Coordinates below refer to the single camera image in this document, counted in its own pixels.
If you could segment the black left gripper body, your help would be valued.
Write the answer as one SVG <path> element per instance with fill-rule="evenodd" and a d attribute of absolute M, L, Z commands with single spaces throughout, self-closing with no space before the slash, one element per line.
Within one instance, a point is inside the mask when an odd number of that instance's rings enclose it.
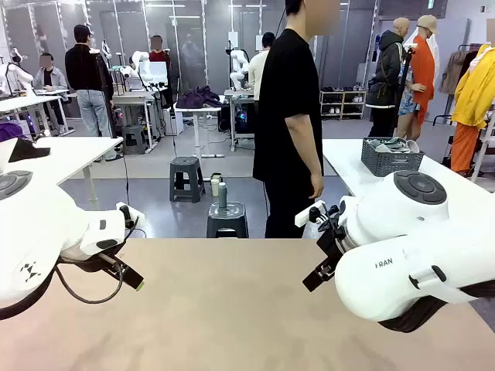
<path fill-rule="evenodd" d="M 95 273 L 97 271 L 105 271 L 116 273 L 115 261 L 111 258 L 105 259 L 99 254 L 90 257 L 87 260 L 74 260 L 66 257 L 59 257 L 57 259 L 58 264 L 72 264 L 79 267 L 82 271 L 88 273 Z"/>

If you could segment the person's right hand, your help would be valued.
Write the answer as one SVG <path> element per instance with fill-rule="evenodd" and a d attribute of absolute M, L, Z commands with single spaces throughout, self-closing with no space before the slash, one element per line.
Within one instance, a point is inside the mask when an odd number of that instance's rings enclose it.
<path fill-rule="evenodd" d="M 313 187 L 313 194 L 310 196 L 310 199 L 317 199 L 322 195 L 324 190 L 325 182 L 323 176 L 321 172 L 312 172 L 310 179 Z"/>

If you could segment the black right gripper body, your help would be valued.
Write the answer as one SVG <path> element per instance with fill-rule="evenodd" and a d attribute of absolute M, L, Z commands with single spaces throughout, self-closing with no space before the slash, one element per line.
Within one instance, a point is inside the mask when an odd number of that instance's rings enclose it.
<path fill-rule="evenodd" d="M 346 237 L 346 233 L 342 227 L 338 226 L 338 220 L 335 217 L 320 216 L 317 218 L 316 224 L 321 233 L 316 244 L 326 255 L 318 267 L 336 267 L 345 252 L 342 241 Z"/>

